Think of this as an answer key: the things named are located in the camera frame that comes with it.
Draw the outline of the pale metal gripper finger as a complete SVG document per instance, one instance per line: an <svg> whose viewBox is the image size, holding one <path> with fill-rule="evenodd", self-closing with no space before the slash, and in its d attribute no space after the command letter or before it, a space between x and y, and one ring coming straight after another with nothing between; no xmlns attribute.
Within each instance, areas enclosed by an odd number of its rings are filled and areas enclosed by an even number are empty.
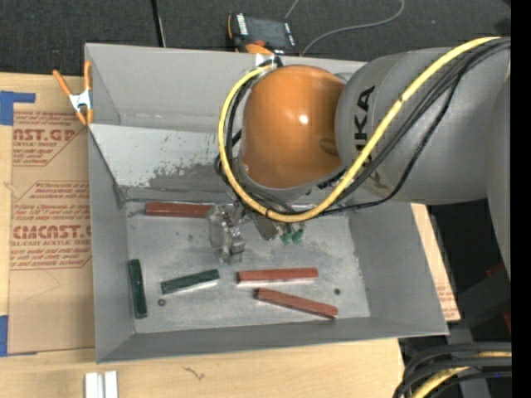
<svg viewBox="0 0 531 398"><path fill-rule="evenodd" d="M217 253L219 260L227 260L228 252L225 242L224 213L218 206L214 206L207 213L208 237L212 248Z"/></svg>
<svg viewBox="0 0 531 398"><path fill-rule="evenodd" d="M241 235L238 227L230 227L228 230L227 262L232 265L242 261L246 247L246 240Z"/></svg>

